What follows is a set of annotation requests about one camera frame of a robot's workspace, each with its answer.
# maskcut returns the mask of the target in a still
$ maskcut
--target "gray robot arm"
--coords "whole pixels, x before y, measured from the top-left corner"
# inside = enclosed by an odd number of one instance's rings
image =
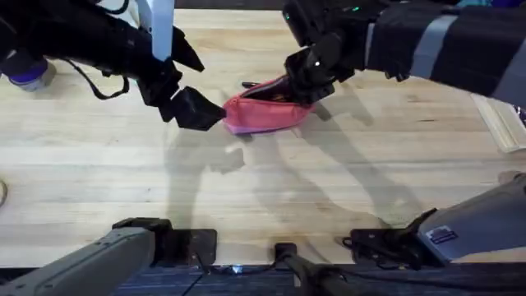
[[[109,295],[150,266],[155,233],[140,227],[113,229],[98,241],[0,287],[0,295]]]
[[[526,246],[526,174],[438,210],[418,227],[418,239],[443,262],[469,254]]]
[[[169,220],[130,218],[96,242],[0,286],[0,296],[109,295],[150,266],[213,264],[216,241],[213,229],[172,229]]]
[[[354,229],[344,244],[357,263],[416,270],[470,254],[526,247],[526,174],[456,206],[430,210],[405,229]]]

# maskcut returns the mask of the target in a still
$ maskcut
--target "sticker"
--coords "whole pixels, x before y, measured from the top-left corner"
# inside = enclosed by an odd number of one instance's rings
[[[434,244],[445,243],[458,237],[451,228],[445,225],[426,232],[426,236]]]

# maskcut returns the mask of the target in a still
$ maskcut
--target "wooden board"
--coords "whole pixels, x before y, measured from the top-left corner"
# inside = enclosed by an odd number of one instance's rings
[[[513,106],[481,95],[471,95],[502,152],[526,148],[526,128]]]
[[[282,74],[298,50],[279,12],[176,11],[207,69],[183,84],[220,104],[242,80]],[[80,75],[27,94],[2,79],[0,266],[42,266],[93,242],[127,217],[166,217],[219,232],[218,263],[264,263],[293,241],[313,261],[351,262],[335,237],[350,229],[405,226],[526,169],[504,156],[469,94],[410,79],[358,73],[292,131],[229,135],[180,130],[130,94],[98,101]],[[86,68],[107,93],[120,78]],[[518,261],[524,253],[468,261]]]

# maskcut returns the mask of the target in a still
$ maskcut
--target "wooden tabletop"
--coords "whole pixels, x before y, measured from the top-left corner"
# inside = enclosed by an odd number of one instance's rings
[[[206,70],[184,71],[217,104],[284,72],[298,50],[279,12],[176,11]],[[239,138],[222,124],[180,130],[146,107],[136,86],[99,101],[67,64],[46,90],[0,81],[0,266],[42,266],[105,235],[127,217],[169,218],[219,232],[220,264],[272,260],[292,241],[313,261],[351,262],[335,237],[403,227],[526,169],[499,153],[467,93],[429,81],[358,73],[293,130]],[[85,68],[111,93],[118,77]],[[498,252],[467,261],[518,261]]]

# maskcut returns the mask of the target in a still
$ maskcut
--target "wire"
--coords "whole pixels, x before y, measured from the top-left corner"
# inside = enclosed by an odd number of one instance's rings
[[[280,258],[277,258],[272,264],[270,264],[269,266],[264,266],[260,269],[257,269],[257,270],[253,270],[253,271],[243,271],[243,272],[234,272],[233,271],[233,266],[227,266],[223,269],[218,269],[218,268],[215,268],[214,266],[205,266],[203,264],[203,261],[201,260],[201,256],[199,256],[199,254],[197,252],[194,252],[195,255],[196,255],[196,258],[197,258],[197,262],[199,263],[199,267],[203,270],[204,273],[213,273],[215,275],[235,275],[235,276],[239,276],[239,275],[260,275],[260,274],[263,274],[267,271],[272,271],[273,269],[275,269],[276,267],[276,264],[278,264],[278,262],[281,262],[282,260],[284,260],[285,257],[280,257]]]
[[[122,94],[126,94],[129,90],[130,90],[130,81],[128,81],[128,79],[126,77],[122,77],[122,80],[123,80],[123,85],[122,85],[122,89],[119,90],[119,91],[116,91],[114,93],[112,93],[111,95],[104,95],[103,93],[100,92],[100,90],[97,88],[97,86],[95,85],[95,83],[93,83],[93,81],[84,73],[84,71],[82,71],[82,69],[80,67],[78,67],[75,63],[73,63],[72,61],[66,59],[66,58],[63,58],[62,59],[64,62],[67,62],[68,64],[70,64],[73,69],[75,69],[77,72],[79,72],[79,74],[82,75],[82,77],[84,77],[84,79],[88,82],[88,84],[90,85],[90,88],[91,90],[93,91],[93,94],[98,98],[98,99],[112,99],[112,98],[116,98],[118,97],[119,95],[122,95]]]
[[[194,288],[194,286],[203,278],[205,274],[202,273],[200,274],[199,276],[197,276],[197,278],[188,286],[188,288],[186,290],[184,290],[184,292],[182,292],[181,296],[187,296],[188,293],[190,293],[190,291]]]
[[[347,249],[353,251],[353,252],[356,252],[357,251],[357,248],[356,246],[353,245],[353,240],[350,238],[350,237],[345,237],[345,238],[342,238],[342,245],[344,247],[346,247]],[[376,250],[373,246],[367,246],[369,247],[371,250],[373,251],[376,251],[378,253],[381,253],[380,250]],[[373,259],[371,258],[375,263],[376,263],[376,267],[384,270],[384,271],[395,271],[395,270],[398,270],[400,265],[394,265],[394,266],[384,266],[383,265],[383,262],[381,262],[380,259]]]
[[[108,9],[106,7],[100,7],[100,9],[102,9],[104,12],[108,13],[108,14],[114,14],[114,15],[117,15],[117,14],[122,14],[124,13],[127,9],[128,9],[128,6],[130,5],[130,0],[124,0],[124,2],[122,3],[122,6],[118,9]]]
[[[8,28],[14,35],[16,35],[16,29],[13,25],[7,22],[3,17],[0,17],[0,23],[3,23],[6,28]]]
[[[354,271],[348,271],[341,269],[341,272],[353,277],[357,277],[364,280],[379,280],[390,283],[398,284],[415,284],[415,285],[424,285],[432,286],[437,288],[445,289],[461,289],[470,292],[524,292],[526,291],[526,286],[523,285],[511,285],[511,286],[482,286],[482,285],[470,285],[470,284],[456,284],[448,282],[440,282],[433,280],[406,280],[406,279],[396,279],[389,277],[382,277],[376,275],[365,275],[363,273],[358,273]]]

